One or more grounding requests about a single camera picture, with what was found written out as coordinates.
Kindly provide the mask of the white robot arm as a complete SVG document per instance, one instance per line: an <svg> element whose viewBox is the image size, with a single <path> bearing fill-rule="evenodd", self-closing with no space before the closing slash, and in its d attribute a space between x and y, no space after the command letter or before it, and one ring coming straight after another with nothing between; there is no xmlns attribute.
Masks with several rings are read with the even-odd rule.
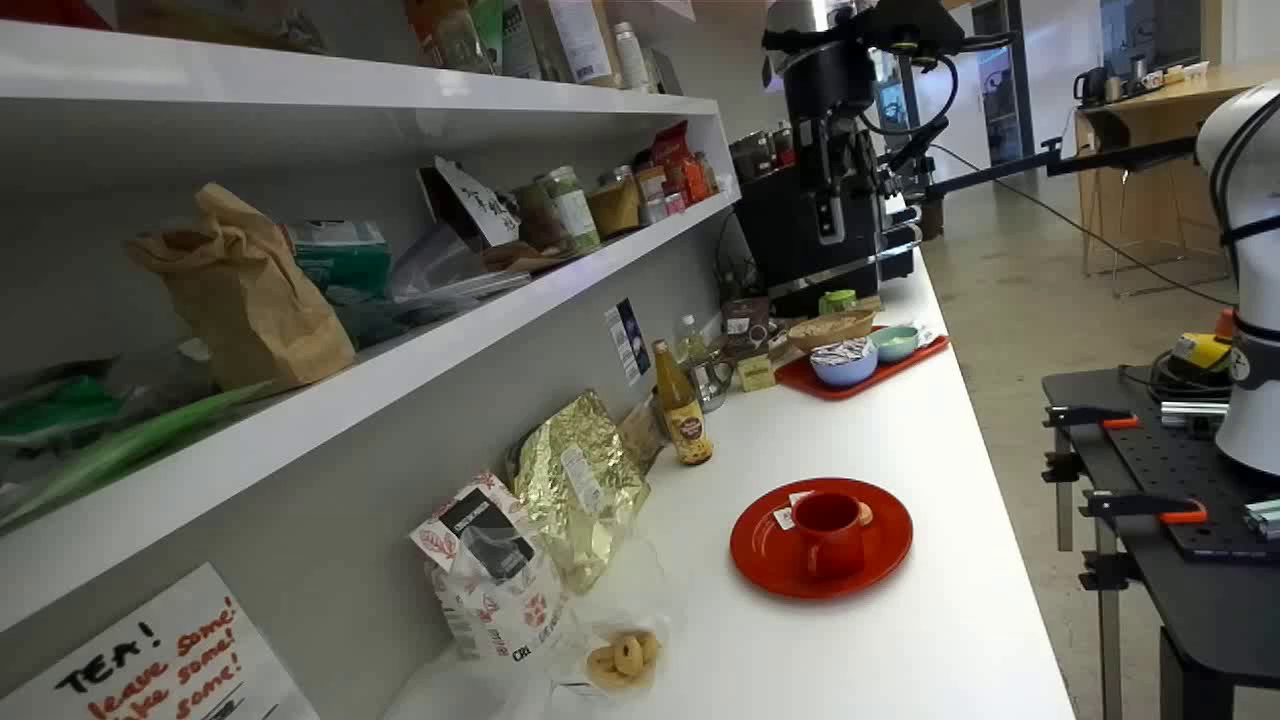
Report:
<svg viewBox="0 0 1280 720"><path fill-rule="evenodd" d="M1194 134L1194 158L1237 272L1230 400L1214 447L1280 477L1280 82L1223 101Z"/></svg>

